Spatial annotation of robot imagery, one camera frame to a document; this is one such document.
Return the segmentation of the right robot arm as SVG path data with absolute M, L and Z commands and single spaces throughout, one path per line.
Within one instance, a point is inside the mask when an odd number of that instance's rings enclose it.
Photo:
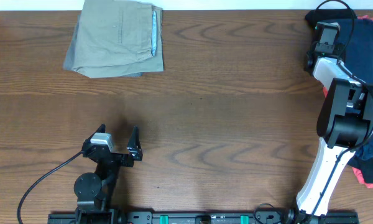
M 329 200 L 348 161 L 373 135 L 373 85 L 352 74 L 342 44 L 314 41 L 305 70 L 327 91 L 316 124 L 318 153 L 296 196 L 289 223 L 325 223 Z

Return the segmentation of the navy blue shorts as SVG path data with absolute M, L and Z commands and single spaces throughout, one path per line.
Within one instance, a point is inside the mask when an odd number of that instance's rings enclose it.
M 373 21 L 370 19 L 327 19 L 320 22 L 337 22 L 340 32 L 334 44 L 342 43 L 345 67 L 357 78 L 373 85 Z M 373 158 L 373 135 L 369 142 L 358 149 L 353 157 Z

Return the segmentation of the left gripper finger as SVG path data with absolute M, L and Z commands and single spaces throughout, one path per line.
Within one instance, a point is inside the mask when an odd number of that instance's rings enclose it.
M 139 128 L 137 126 L 134 126 L 132 130 L 131 137 L 127 144 L 127 150 L 129 151 L 129 154 L 132 156 L 134 161 L 142 161 L 143 152 L 139 139 Z
M 101 124 L 100 127 L 89 138 L 86 139 L 86 142 L 89 142 L 89 143 L 103 142 L 106 139 L 105 129 L 106 129 L 105 124 Z

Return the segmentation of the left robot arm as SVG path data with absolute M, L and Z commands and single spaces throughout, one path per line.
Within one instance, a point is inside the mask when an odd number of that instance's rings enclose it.
M 77 207 L 84 212 L 108 210 L 120 168 L 133 167 L 143 158 L 137 126 L 127 144 L 128 153 L 114 151 L 112 136 L 105 129 L 102 124 L 82 145 L 82 156 L 96 163 L 94 172 L 80 175 L 74 184 Z

